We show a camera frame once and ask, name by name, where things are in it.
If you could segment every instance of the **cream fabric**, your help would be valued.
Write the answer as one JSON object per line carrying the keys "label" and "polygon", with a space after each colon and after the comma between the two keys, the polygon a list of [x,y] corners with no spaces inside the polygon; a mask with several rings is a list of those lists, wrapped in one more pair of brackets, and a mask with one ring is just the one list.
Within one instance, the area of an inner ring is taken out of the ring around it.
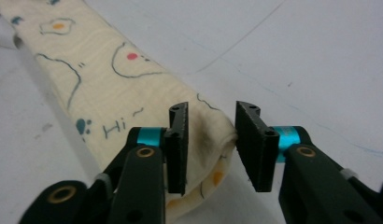
{"label": "cream fabric", "polygon": [[228,171],[236,134],[200,94],[141,52],[82,1],[0,0],[51,80],[64,112],[104,169],[132,127],[168,127],[168,108],[189,102],[186,195],[166,194],[167,222],[206,199]]}

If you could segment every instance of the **patterned cloth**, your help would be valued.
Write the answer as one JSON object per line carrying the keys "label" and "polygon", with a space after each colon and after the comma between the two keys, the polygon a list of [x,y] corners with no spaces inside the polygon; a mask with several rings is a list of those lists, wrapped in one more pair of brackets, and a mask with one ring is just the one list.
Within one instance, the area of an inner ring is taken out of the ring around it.
{"label": "patterned cloth", "polygon": [[64,112],[104,169],[132,127],[168,127],[168,108],[189,102],[186,194],[166,194],[167,222],[190,211],[227,174],[231,122],[199,93],[141,52],[80,0],[0,0],[51,80]]}

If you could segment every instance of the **cartoon print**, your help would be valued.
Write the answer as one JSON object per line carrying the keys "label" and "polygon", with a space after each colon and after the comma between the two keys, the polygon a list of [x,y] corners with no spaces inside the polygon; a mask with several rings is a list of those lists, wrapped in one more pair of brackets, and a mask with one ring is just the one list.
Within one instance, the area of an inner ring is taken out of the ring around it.
{"label": "cartoon print", "polygon": [[14,17],[13,19],[11,19],[11,24],[20,25],[21,21],[23,21],[23,18],[17,16],[17,17]]}
{"label": "cartoon print", "polygon": [[218,110],[217,108],[215,108],[212,105],[210,105],[206,100],[204,100],[202,98],[202,96],[200,95],[200,93],[197,93],[197,100],[200,101],[200,102],[203,102],[204,104],[206,104],[209,108],[211,108],[213,110]]}
{"label": "cartoon print", "polygon": [[78,133],[83,136],[85,133],[86,134],[90,134],[91,131],[89,129],[89,126],[92,124],[92,121],[90,119],[78,119],[76,121],[76,128],[78,129]]}
{"label": "cartoon print", "polygon": [[127,78],[159,75],[165,71],[126,42],[116,48],[112,57],[112,68],[117,75]]}
{"label": "cartoon print", "polygon": [[40,23],[42,35],[68,35],[72,31],[75,21],[69,18],[58,18],[49,22]]}
{"label": "cartoon print", "polygon": [[67,102],[66,109],[69,109],[72,104],[72,99],[81,83],[80,74],[70,63],[64,60],[52,59],[42,53],[37,53],[35,58],[43,67],[50,70],[50,78],[54,83],[62,83],[62,85],[57,86],[61,88],[58,90],[58,94],[63,102]]}
{"label": "cartoon print", "polygon": [[54,6],[55,4],[59,3],[60,0],[49,0],[47,1],[47,4]]}

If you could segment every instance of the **pencil mark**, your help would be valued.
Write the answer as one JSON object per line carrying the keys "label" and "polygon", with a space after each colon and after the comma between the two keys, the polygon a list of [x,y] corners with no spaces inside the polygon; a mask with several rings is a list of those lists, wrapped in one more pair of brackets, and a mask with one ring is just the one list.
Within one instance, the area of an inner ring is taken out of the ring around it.
{"label": "pencil mark", "polygon": [[244,39],[246,39],[250,34],[252,34],[256,29],[258,29],[265,21],[267,21],[282,5],[286,2],[281,2],[277,7],[275,7],[267,16],[265,16],[258,24],[256,24],[251,30],[249,30],[245,35],[241,36],[240,39],[238,39],[234,44],[232,44],[229,48],[227,48],[223,53],[221,53],[219,56],[217,56],[214,60],[212,60],[210,63],[206,64],[204,67],[198,69],[195,73],[202,72],[203,70],[206,70],[209,66],[211,66],[213,63],[217,62],[220,58],[222,58],[225,54],[227,54],[230,50],[235,48],[239,43],[241,43]]}
{"label": "pencil mark", "polygon": [[298,112],[300,112],[301,114],[305,115],[306,117],[308,117],[315,125],[319,126],[320,128],[322,129],[325,129],[327,130],[328,132],[330,133],[334,133],[336,136],[342,138],[345,142],[347,142],[348,144],[350,144],[351,146],[354,146],[354,147],[357,147],[359,149],[362,149],[363,151],[365,152],[368,152],[370,153],[371,155],[374,155],[374,156],[378,156],[378,157],[383,157],[383,150],[379,150],[379,149],[374,149],[374,148],[369,148],[369,147],[364,147],[364,146],[361,146],[361,145],[358,145],[358,144],[355,144],[353,142],[351,142],[348,138],[346,138],[343,134],[341,133],[338,133],[337,131],[331,129],[330,127],[328,126],[325,126],[317,121],[314,120],[314,118],[309,115],[308,113],[304,112],[304,110],[300,109],[299,107],[295,106],[295,105],[291,105],[290,103],[288,103],[288,101],[286,101],[282,95],[280,95],[279,93],[277,93],[276,91],[273,91],[271,90],[270,88],[268,88],[267,86],[263,85],[259,79],[257,79],[256,77],[254,76],[251,76],[247,73],[244,73],[242,72],[235,64],[233,64],[233,62],[229,61],[229,60],[226,60],[225,58],[220,58],[221,60],[224,60],[227,64],[231,65],[240,75],[243,75],[245,77],[248,77],[250,79],[253,79],[262,89],[264,89],[265,91],[268,91],[268,92],[271,92],[272,94],[274,94],[280,101],[282,101],[282,103]]}
{"label": "pencil mark", "polygon": [[[142,55],[139,52],[136,52],[134,49],[127,48],[127,43],[123,42],[118,46],[112,57],[112,69],[113,71],[121,76],[127,78],[138,78],[143,76],[151,75],[160,75],[163,72],[160,71],[151,71],[151,68],[148,66],[140,66],[141,63],[153,63],[152,60],[148,59],[145,55]],[[139,74],[133,74],[132,67],[139,66],[141,69],[146,71],[141,71]]]}
{"label": "pencil mark", "polygon": [[135,112],[133,113],[133,117],[135,117],[135,115],[141,113],[141,112],[143,111],[143,109],[144,109],[144,108],[142,107],[142,108],[140,108],[140,110],[135,111]]}
{"label": "pencil mark", "polygon": [[[47,56],[47,55],[45,55],[45,54],[42,54],[42,53],[37,53],[37,55],[35,56],[36,58],[38,58],[38,57],[42,57],[42,58],[44,58],[44,59],[46,59],[46,60],[48,60],[48,61],[50,61],[50,62],[54,62],[54,63],[61,63],[61,64],[64,64],[65,66],[67,66],[70,70],[72,70],[72,74],[73,75],[75,75],[75,77],[76,77],[76,83],[74,83],[74,86],[73,87],[71,87],[70,89],[72,89],[71,90],[71,92],[70,92],[70,96],[68,96],[68,100],[67,100],[67,104],[66,104],[66,109],[69,109],[70,108],[70,105],[72,104],[72,99],[73,99],[73,97],[75,96],[75,93],[76,93],[76,91],[78,90],[78,86],[80,85],[80,83],[81,83],[81,77],[80,77],[80,74],[78,73],[78,71],[75,69],[75,68],[73,68],[72,67],[72,65],[70,65],[70,63],[67,63],[66,61],[64,61],[64,60],[61,60],[61,59],[52,59],[52,58],[50,58],[49,56]],[[62,94],[62,95],[64,95],[64,94],[66,94],[65,93],[65,91],[68,91],[68,90],[62,90],[62,91],[60,91],[59,93],[60,94]]]}
{"label": "pencil mark", "polygon": [[42,127],[42,132],[47,131],[47,130],[50,129],[51,127],[52,127],[52,124],[50,124],[50,123],[46,123],[46,124]]}
{"label": "pencil mark", "polygon": [[209,108],[211,108],[213,110],[219,110],[219,109],[213,107],[212,105],[210,105],[206,100],[201,99],[200,93],[197,93],[197,100],[205,103]]}

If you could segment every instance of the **black line drawing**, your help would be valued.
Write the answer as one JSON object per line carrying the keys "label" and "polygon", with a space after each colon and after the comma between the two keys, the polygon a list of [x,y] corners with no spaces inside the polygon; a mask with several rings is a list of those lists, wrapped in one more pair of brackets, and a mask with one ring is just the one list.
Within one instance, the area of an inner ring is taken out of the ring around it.
{"label": "black line drawing", "polygon": [[142,108],[140,108],[140,110],[135,111],[135,112],[133,113],[133,117],[135,117],[135,115],[141,113],[143,110],[144,110],[144,108],[142,107]]}
{"label": "black line drawing", "polygon": [[42,53],[37,53],[37,55],[35,56],[36,58],[38,57],[42,57],[44,58],[45,60],[48,60],[50,62],[55,62],[55,63],[62,63],[64,65],[66,65],[68,68],[70,68],[70,70],[72,70],[72,74],[75,75],[76,77],[76,83],[75,83],[75,86],[72,88],[72,91],[70,92],[70,96],[67,100],[67,104],[66,104],[66,109],[69,109],[70,108],[70,105],[72,104],[72,99],[73,97],[75,96],[75,93],[76,91],[78,90],[78,86],[80,85],[81,83],[81,77],[80,77],[80,74],[78,73],[78,71],[72,67],[72,65],[70,65],[70,63],[67,63],[66,61],[64,60],[61,60],[61,59],[52,59],[50,58],[49,56],[45,55],[45,54],[42,54]]}
{"label": "black line drawing", "polygon": [[203,182],[201,182],[200,184],[200,195],[203,199],[205,199],[206,197],[204,197],[204,194],[203,194]]}
{"label": "black line drawing", "polygon": [[159,71],[150,71],[150,72],[142,72],[140,74],[128,74],[127,73],[127,66],[125,65],[126,63],[132,63],[137,60],[143,60],[145,63],[152,63],[152,60],[148,59],[146,56],[141,55],[139,52],[125,52],[125,47],[127,43],[123,42],[120,46],[118,46],[113,53],[112,57],[112,69],[113,71],[121,76],[121,77],[127,77],[127,78],[138,78],[138,77],[143,77],[143,76],[151,76],[151,75],[160,75],[163,72]]}

